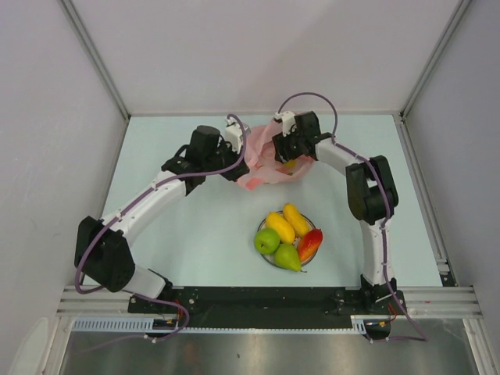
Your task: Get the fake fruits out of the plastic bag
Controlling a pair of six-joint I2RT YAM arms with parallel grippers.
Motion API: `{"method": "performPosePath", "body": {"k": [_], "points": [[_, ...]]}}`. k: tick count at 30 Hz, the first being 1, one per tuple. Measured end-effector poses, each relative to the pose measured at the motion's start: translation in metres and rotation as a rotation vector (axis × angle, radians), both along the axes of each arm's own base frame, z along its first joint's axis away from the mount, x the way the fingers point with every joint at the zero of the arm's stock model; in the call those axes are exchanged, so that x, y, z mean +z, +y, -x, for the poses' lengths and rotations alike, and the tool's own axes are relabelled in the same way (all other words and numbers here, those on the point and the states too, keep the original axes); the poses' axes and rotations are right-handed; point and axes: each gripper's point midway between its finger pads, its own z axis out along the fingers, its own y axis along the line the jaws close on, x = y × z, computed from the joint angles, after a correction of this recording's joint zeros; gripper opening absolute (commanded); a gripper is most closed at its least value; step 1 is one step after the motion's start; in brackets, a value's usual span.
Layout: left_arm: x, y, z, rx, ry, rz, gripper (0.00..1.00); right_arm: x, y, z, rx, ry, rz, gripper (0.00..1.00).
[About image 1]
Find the yellow fake fruit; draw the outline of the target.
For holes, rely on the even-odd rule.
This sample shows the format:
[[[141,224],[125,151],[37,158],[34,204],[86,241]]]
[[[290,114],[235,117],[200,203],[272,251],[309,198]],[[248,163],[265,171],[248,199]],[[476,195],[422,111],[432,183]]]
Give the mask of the yellow fake fruit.
[[[293,244],[295,231],[285,218],[278,212],[270,212],[266,217],[266,228],[274,229],[280,236],[280,241],[285,244]]]

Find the red fake fruit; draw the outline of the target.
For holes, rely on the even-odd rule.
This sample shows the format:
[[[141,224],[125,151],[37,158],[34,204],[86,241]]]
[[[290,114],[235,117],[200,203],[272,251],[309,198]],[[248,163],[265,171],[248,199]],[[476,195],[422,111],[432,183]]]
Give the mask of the red fake fruit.
[[[316,251],[323,242],[323,232],[321,229],[313,229],[308,232],[298,243],[297,252],[301,262],[304,262],[316,254]]]

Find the yellow fake banana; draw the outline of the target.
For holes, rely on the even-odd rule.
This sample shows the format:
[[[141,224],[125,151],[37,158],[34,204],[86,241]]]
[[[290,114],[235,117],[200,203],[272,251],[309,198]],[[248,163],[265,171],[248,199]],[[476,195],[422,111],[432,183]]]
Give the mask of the yellow fake banana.
[[[287,168],[293,168],[293,167],[295,167],[295,165],[296,165],[296,161],[295,161],[295,160],[290,160],[290,161],[286,162],[284,165],[285,165]]]

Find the green fake apple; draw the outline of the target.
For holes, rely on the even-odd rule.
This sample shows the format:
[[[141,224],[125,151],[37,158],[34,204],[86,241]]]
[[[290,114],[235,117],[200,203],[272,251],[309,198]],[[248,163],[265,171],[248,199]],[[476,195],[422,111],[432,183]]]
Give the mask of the green fake apple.
[[[280,245],[279,234],[271,228],[259,230],[254,237],[254,247],[257,252],[263,255],[273,254]]]

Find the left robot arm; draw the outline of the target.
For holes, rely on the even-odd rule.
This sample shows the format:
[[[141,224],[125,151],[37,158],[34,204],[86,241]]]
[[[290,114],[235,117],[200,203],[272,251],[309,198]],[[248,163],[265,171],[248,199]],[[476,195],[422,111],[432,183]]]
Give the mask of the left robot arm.
[[[97,282],[98,289],[127,291],[145,296],[154,311],[166,311],[173,302],[167,281],[159,273],[135,263],[130,247],[142,231],[171,203],[187,197],[208,176],[237,181],[249,172],[245,151],[250,129],[231,117],[224,132],[201,125],[188,144],[161,167],[155,179],[114,213],[83,219],[77,231],[75,287],[85,294],[81,276]]]

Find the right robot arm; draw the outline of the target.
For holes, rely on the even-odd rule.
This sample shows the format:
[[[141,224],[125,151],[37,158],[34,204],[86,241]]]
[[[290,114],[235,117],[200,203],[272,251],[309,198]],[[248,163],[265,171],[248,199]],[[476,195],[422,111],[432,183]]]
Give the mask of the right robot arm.
[[[308,156],[345,176],[348,207],[362,231],[364,265],[360,303],[368,313],[379,313],[396,299],[397,282],[391,268],[388,230],[399,198],[386,157],[368,159],[323,133],[314,112],[278,112],[273,136],[275,160],[288,162]]]

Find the pink plastic bag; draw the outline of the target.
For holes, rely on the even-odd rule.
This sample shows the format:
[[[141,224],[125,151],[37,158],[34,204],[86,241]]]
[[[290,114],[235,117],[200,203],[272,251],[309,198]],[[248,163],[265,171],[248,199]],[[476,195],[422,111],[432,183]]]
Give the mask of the pink plastic bag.
[[[267,125],[253,127],[247,136],[245,163],[249,173],[237,180],[237,185],[248,191],[264,184],[280,184],[301,180],[313,166],[309,157],[295,159],[296,165],[287,168],[274,158],[272,137],[281,131],[281,125],[271,120]]]

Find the green fake pear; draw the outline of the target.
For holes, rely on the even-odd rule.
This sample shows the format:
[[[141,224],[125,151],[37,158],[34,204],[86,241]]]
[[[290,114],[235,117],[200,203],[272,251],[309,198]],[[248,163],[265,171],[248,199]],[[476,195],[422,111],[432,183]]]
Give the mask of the green fake pear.
[[[302,261],[294,245],[280,244],[273,254],[273,260],[276,266],[298,273],[304,273]]]

